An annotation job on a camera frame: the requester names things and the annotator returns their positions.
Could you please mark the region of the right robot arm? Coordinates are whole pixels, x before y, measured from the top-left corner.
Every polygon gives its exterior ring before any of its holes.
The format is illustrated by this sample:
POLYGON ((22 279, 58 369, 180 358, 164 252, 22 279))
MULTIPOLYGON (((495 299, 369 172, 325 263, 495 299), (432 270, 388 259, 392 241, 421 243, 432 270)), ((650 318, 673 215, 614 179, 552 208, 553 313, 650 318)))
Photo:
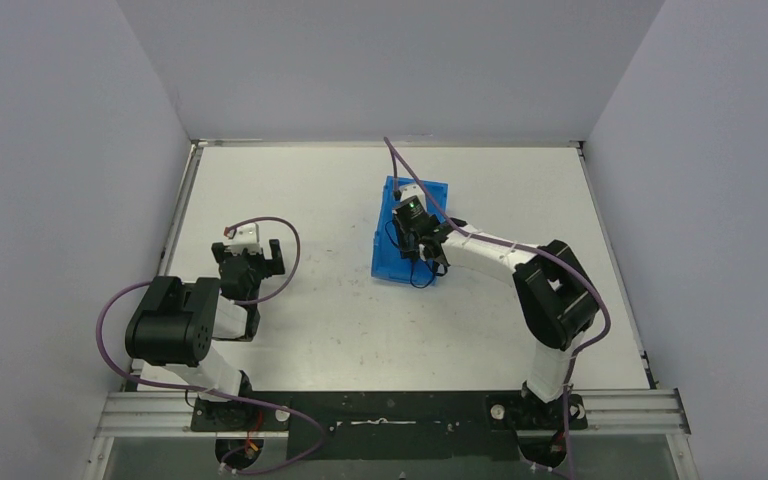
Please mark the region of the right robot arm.
POLYGON ((395 245, 432 278, 465 268, 511 286, 536 345, 522 387, 525 420, 538 429, 560 429, 571 418, 566 387, 585 333, 599 304, 569 246, 516 245, 485 236, 459 219, 442 221, 418 195, 400 194, 392 210, 395 245))

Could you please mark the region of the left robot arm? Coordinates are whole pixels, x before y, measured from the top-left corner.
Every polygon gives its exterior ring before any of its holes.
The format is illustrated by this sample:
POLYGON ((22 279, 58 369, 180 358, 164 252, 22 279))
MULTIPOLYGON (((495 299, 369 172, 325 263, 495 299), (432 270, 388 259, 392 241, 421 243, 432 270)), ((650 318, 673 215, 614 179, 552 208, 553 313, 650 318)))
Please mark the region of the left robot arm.
POLYGON ((256 304, 263 280, 283 275, 281 244, 269 240, 215 242, 211 253, 215 277, 186 283, 157 276, 149 284, 126 328, 125 347, 134 359, 161 367, 196 388, 198 426, 220 431, 253 427, 262 410, 244 394, 247 374, 232 366, 214 347, 216 340, 250 342, 261 315, 256 304))

